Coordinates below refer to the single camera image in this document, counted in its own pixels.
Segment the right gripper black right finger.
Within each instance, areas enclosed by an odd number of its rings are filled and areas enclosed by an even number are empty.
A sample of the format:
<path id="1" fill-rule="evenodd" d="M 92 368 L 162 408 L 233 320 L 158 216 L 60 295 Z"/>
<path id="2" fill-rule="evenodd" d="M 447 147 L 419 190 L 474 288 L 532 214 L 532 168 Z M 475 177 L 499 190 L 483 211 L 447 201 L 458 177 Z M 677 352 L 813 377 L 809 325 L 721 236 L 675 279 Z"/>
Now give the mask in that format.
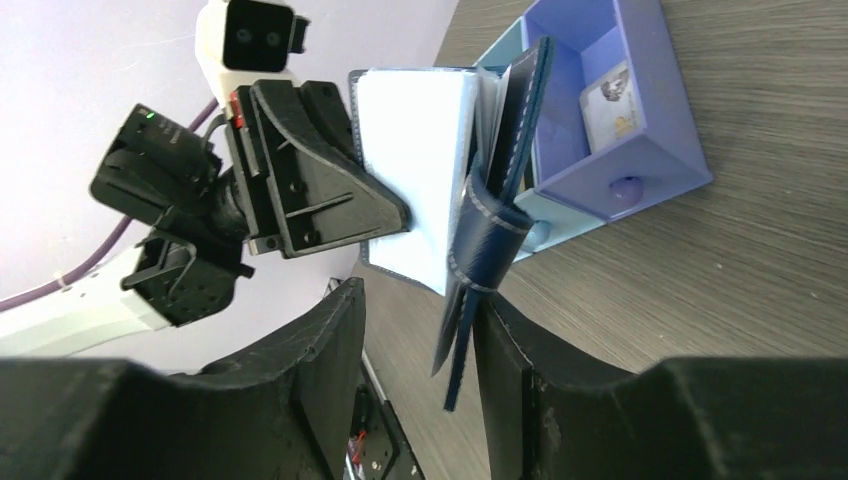
<path id="1" fill-rule="evenodd" d="M 495 479 L 843 479 L 843 358 L 676 357 L 631 373 L 503 297 L 474 344 Z"/>

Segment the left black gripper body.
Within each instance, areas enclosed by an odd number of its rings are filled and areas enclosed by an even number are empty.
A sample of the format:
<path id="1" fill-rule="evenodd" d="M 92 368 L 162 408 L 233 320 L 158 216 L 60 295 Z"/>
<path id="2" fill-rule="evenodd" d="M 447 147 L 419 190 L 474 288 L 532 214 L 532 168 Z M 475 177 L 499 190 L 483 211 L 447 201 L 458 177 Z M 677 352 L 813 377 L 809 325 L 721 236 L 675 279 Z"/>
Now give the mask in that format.
<path id="1" fill-rule="evenodd" d="M 233 90 L 226 107 L 233 197 L 251 254 L 296 258 L 370 236 L 351 122 L 334 83 L 260 80 Z"/>

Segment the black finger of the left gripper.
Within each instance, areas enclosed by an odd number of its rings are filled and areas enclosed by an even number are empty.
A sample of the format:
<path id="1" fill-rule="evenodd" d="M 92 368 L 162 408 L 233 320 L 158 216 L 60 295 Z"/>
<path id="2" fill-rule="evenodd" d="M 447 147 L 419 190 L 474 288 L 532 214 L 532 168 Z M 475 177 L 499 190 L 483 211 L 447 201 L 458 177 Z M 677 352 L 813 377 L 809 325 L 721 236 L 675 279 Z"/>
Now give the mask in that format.
<path id="1" fill-rule="evenodd" d="M 334 83 L 259 80 L 250 100 L 285 257 L 407 231 L 404 201 L 357 160 L 353 125 Z"/>

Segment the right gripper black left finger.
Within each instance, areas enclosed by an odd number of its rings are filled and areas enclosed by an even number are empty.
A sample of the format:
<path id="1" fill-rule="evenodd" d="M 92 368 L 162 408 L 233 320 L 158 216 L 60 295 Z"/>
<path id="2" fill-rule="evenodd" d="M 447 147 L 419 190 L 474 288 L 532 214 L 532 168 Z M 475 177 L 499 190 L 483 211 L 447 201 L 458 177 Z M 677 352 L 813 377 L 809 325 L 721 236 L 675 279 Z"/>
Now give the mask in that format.
<path id="1" fill-rule="evenodd" d="M 194 375 L 128 360 L 1 364 L 5 479 L 339 479 L 364 283 Z"/>

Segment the blue card holder wallet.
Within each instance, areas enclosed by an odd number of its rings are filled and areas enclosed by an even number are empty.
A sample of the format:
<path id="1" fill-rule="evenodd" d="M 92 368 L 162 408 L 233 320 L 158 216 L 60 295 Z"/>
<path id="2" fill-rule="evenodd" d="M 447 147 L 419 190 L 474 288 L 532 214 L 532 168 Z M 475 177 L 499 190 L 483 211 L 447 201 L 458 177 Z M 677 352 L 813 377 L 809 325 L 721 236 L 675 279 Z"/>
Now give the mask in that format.
<path id="1" fill-rule="evenodd" d="M 554 52 L 544 36 L 504 66 L 370 68 L 348 77 L 358 159 L 409 212 L 402 232 L 363 242 L 361 260 L 444 297 L 432 368 L 451 368 L 447 411 L 477 310 L 533 226 L 515 199 Z"/>

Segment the blue three-compartment organizer tray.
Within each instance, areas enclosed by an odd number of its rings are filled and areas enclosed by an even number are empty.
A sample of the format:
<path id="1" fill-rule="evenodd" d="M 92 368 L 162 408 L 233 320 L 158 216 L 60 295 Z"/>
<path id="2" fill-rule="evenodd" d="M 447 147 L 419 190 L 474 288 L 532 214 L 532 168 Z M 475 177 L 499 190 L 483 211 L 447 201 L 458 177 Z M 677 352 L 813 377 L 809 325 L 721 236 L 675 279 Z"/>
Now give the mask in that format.
<path id="1" fill-rule="evenodd" d="M 478 64 L 507 64 L 543 37 L 554 49 L 516 197 L 535 222 L 521 258 L 713 178 L 660 1 L 537 1 Z"/>

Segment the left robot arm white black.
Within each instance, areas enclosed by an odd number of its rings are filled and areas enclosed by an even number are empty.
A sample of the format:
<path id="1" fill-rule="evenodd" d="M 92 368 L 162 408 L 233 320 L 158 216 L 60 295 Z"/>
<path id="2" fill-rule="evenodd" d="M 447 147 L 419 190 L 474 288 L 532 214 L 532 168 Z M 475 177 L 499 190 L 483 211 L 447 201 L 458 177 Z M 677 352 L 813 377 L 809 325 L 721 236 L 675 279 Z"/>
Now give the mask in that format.
<path id="1" fill-rule="evenodd" d="M 337 87 L 235 88 L 206 132 L 136 106 L 92 197 L 121 215 L 105 255 L 49 294 L 1 305 L 4 357 L 62 357 L 226 309 L 253 255 L 295 259 L 407 229 L 405 203 L 369 175 Z"/>

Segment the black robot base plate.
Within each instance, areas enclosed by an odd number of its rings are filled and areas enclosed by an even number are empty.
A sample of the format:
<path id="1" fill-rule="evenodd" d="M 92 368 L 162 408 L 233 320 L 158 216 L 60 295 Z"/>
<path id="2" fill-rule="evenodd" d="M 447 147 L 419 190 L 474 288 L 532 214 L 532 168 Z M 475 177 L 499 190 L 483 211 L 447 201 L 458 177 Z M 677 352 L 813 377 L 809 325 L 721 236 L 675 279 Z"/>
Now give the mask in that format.
<path id="1" fill-rule="evenodd" d="M 365 385 L 357 387 L 344 479 L 424 480 L 390 401 Z"/>

